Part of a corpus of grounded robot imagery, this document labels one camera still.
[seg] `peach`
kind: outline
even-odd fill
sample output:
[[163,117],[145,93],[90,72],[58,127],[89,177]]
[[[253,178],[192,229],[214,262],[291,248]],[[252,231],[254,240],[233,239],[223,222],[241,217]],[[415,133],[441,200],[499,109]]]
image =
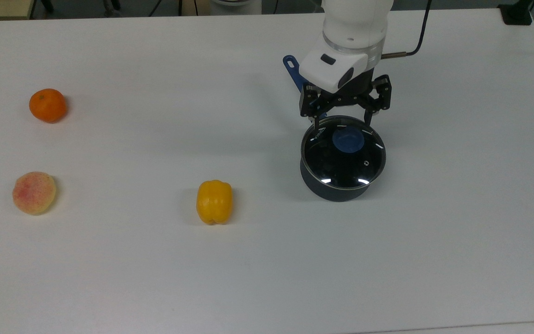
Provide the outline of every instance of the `peach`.
[[43,172],[30,172],[22,175],[15,182],[12,196],[13,203],[22,212],[39,214],[53,203],[57,187],[55,180]]

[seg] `yellow bell pepper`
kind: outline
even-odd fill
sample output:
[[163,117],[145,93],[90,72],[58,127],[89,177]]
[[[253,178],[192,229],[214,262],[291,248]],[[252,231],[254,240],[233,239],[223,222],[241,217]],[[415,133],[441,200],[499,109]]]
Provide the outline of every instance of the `yellow bell pepper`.
[[197,192],[197,214],[208,225],[226,224],[232,213],[232,187],[220,180],[206,180]]

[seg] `pot handle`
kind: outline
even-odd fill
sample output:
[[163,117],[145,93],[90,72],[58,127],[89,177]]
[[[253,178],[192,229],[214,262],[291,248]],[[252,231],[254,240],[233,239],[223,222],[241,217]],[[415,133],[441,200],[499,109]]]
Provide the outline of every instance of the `pot handle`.
[[296,57],[294,57],[293,55],[285,56],[284,66],[286,67],[286,70],[288,70],[288,73],[290,73],[290,76],[292,77],[292,80],[294,80],[296,87],[298,87],[298,91],[302,91],[303,85],[307,83],[308,80],[301,76],[299,72],[300,65],[298,64]]

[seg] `chair leg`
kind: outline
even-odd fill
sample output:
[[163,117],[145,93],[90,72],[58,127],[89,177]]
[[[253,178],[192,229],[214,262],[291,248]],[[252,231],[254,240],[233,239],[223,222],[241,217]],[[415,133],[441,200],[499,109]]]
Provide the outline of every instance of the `chair leg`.
[[52,13],[54,8],[53,4],[51,4],[51,0],[40,0],[43,3],[44,8],[47,12]]
[[117,11],[120,11],[120,10],[121,10],[121,3],[119,2],[119,0],[110,0],[110,2],[113,3],[113,7],[114,7]]
[[104,9],[106,9],[104,11],[104,17],[121,17],[121,13],[116,11],[114,0],[102,0],[102,3],[104,3]]

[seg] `pot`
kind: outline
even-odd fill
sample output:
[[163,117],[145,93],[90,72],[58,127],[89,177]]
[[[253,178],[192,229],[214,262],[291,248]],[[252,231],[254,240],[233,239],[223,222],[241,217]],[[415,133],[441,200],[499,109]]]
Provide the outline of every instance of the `pot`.
[[312,192],[329,201],[348,201],[364,193],[385,162],[380,136],[353,117],[326,117],[302,139],[302,178]]

